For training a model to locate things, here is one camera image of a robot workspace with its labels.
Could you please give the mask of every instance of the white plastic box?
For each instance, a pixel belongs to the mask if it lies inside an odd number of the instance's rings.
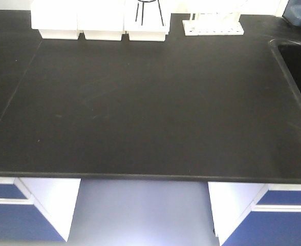
[[[79,38],[75,0],[34,0],[31,4],[31,26],[42,38]]]
[[[80,0],[78,3],[78,29],[86,39],[122,39],[124,31],[124,0]]]
[[[124,29],[130,40],[135,41],[165,41],[170,30],[171,11],[168,0],[159,0],[163,17],[161,21],[158,2],[144,4],[144,18],[142,19],[142,3],[139,3],[138,18],[136,21],[137,0],[126,0],[124,11]]]

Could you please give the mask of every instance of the black countertop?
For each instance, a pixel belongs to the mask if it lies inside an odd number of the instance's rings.
[[[243,36],[164,43],[41,40],[0,11],[0,176],[301,183],[301,109],[269,42],[301,40],[273,16]]]

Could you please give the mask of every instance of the blue cabinet door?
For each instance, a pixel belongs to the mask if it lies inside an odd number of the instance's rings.
[[[251,212],[223,246],[301,246],[301,212]]]
[[[64,241],[34,205],[0,204],[1,240]]]

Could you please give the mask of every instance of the blue object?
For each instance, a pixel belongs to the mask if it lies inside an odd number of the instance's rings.
[[[289,0],[283,17],[292,25],[301,27],[301,0]]]
[[[251,212],[223,246],[301,246],[301,213]]]
[[[0,184],[0,198],[26,199],[25,195],[14,184]]]
[[[34,205],[0,204],[1,240],[64,241]]]
[[[258,204],[301,205],[301,191],[268,191]]]

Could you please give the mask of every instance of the sink basin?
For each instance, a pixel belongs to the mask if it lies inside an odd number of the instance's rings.
[[[301,108],[301,42],[276,39],[270,46]]]

